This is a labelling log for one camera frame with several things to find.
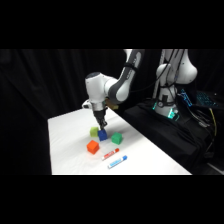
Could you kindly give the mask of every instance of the white table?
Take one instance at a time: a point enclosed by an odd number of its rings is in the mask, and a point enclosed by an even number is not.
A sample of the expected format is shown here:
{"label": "white table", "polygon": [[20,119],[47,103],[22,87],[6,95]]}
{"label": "white table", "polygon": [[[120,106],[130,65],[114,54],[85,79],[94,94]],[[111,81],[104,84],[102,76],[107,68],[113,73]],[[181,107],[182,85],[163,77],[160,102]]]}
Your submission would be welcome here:
{"label": "white table", "polygon": [[[98,127],[91,110],[78,110],[48,121],[53,175],[191,175],[110,109],[106,121],[109,139],[103,142],[90,137],[91,127]],[[119,146],[111,141],[114,132],[123,135]],[[91,140],[100,145],[95,155],[87,151],[86,145]],[[101,160],[116,148],[120,149],[119,153]],[[126,161],[110,170],[107,168],[125,155]]]}

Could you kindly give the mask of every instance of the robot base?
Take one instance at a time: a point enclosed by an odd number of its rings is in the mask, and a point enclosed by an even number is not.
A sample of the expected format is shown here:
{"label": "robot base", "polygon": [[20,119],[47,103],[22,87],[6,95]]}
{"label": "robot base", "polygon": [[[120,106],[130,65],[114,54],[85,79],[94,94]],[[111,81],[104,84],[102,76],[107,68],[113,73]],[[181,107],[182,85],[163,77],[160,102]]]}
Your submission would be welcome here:
{"label": "robot base", "polygon": [[168,117],[169,119],[175,119],[177,121],[179,118],[178,110],[175,104],[173,106],[159,107],[156,103],[153,109],[157,114]]}

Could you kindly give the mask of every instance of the blue-capped tube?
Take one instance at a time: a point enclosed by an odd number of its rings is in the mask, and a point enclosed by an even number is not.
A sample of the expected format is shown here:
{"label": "blue-capped tube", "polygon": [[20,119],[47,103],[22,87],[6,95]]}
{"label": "blue-capped tube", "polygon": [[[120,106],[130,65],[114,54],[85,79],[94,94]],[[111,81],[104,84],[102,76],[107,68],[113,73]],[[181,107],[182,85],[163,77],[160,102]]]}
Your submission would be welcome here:
{"label": "blue-capped tube", "polygon": [[116,160],[115,162],[111,163],[108,168],[111,169],[115,166],[117,166],[118,164],[122,163],[123,161],[127,160],[127,156],[122,157],[121,159]]}

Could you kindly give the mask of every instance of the marker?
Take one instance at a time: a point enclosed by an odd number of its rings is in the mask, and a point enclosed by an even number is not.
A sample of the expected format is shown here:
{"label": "marker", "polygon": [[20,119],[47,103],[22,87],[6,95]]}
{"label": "marker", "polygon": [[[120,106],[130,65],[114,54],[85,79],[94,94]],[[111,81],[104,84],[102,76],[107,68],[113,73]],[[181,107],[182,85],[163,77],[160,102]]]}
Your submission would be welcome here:
{"label": "marker", "polygon": [[109,157],[118,153],[119,151],[120,151],[119,149],[115,149],[115,151],[112,151],[112,152],[108,153],[107,155],[105,155],[104,157],[102,157],[102,160],[104,161],[104,160],[108,159]]}
{"label": "marker", "polygon": [[117,166],[118,164],[122,163],[123,161],[125,161],[125,160],[127,160],[127,159],[128,159],[128,157],[127,157],[127,156],[124,156],[123,158],[121,158],[121,159],[119,159],[119,160],[117,160],[117,161],[111,163],[111,164],[108,166],[108,168],[111,169],[111,168]]}

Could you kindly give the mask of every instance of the toy block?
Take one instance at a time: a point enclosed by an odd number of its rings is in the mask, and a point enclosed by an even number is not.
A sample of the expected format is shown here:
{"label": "toy block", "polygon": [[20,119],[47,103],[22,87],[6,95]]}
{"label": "toy block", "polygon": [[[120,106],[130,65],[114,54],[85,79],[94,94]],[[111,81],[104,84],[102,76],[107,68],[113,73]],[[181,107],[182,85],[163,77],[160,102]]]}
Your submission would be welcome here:
{"label": "toy block", "polygon": [[93,155],[96,154],[96,152],[100,149],[99,147],[99,143],[95,142],[95,141],[91,141],[88,145],[87,145],[87,149],[90,153],[92,153]]}
{"label": "toy block", "polygon": [[101,142],[108,139],[107,133],[106,133],[105,130],[98,131],[98,135],[99,135],[99,138],[100,138]]}
{"label": "toy block", "polygon": [[97,127],[92,127],[91,130],[90,130],[90,136],[93,138],[93,137],[98,137],[98,131],[99,131],[99,128]]}
{"label": "toy block", "polygon": [[112,136],[112,142],[120,145],[122,141],[122,134],[115,132]]}

